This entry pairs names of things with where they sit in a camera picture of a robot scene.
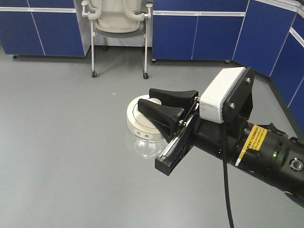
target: office chair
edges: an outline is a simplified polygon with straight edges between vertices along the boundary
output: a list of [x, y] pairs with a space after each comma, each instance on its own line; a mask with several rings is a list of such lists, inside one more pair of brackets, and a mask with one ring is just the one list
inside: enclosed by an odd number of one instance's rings
[[88, 17], [91, 25], [92, 77], [97, 77], [94, 63], [94, 37], [99, 34], [105, 38], [132, 38], [144, 36], [145, 55], [143, 78], [147, 73], [148, 19], [151, 18], [152, 3], [146, 7], [148, 13], [142, 13], [142, 0], [83, 0], [82, 16]]

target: yellow warning label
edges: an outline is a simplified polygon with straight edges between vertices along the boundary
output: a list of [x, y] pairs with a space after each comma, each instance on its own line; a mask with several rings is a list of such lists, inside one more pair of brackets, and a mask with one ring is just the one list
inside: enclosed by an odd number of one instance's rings
[[252, 127], [251, 132], [243, 146], [243, 149], [238, 156], [236, 166], [238, 166], [239, 163], [241, 162], [247, 149], [253, 149], [256, 151], [260, 150], [266, 134], [267, 134], [267, 129], [257, 126], [257, 125], [254, 125]]

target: cabinet door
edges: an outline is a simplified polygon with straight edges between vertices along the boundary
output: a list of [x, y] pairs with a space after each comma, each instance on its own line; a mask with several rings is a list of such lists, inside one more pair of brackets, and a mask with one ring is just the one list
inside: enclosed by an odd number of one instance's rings
[[154, 10], [241, 11], [248, 0], [154, 0]]
[[291, 102], [289, 109], [295, 117], [298, 125], [304, 132], [304, 81], [299, 87], [298, 92], [295, 94], [293, 101]]
[[233, 60], [269, 76], [294, 17], [295, 12], [252, 0]]
[[6, 54], [44, 55], [30, 12], [0, 12], [0, 40]]
[[74, 8], [73, 0], [28, 0], [30, 7]]
[[302, 38], [304, 38], [304, 18], [299, 14], [294, 19], [293, 28]]
[[271, 74], [278, 91], [290, 103], [304, 75], [304, 48], [289, 34]]
[[197, 16], [154, 16], [153, 58], [191, 59]]
[[243, 19], [199, 16], [193, 59], [231, 60]]
[[3, 7], [29, 7], [27, 0], [0, 0]]
[[75, 13], [33, 15], [46, 55], [85, 56]]

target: lab floor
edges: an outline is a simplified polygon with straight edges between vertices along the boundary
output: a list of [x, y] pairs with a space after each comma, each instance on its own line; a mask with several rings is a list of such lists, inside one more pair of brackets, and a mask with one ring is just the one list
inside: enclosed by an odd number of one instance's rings
[[[171, 176], [125, 144], [129, 102], [149, 88], [198, 90], [223, 62], [158, 61], [136, 47], [86, 58], [12, 59], [0, 46], [0, 228], [229, 227], [220, 160], [193, 148]], [[264, 79], [250, 121], [294, 136]], [[302, 228], [303, 208], [229, 166], [236, 228]]]

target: caster wheel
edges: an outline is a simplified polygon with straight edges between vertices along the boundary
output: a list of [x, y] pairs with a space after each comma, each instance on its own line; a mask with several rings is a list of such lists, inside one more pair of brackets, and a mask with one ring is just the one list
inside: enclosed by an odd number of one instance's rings
[[148, 79], [148, 78], [149, 78], [149, 75], [148, 75], [147, 73], [144, 73], [144, 74], [142, 75], [142, 77], [143, 77], [144, 79]]
[[97, 77], [96, 71], [93, 71], [93, 72], [92, 72], [92, 77]]

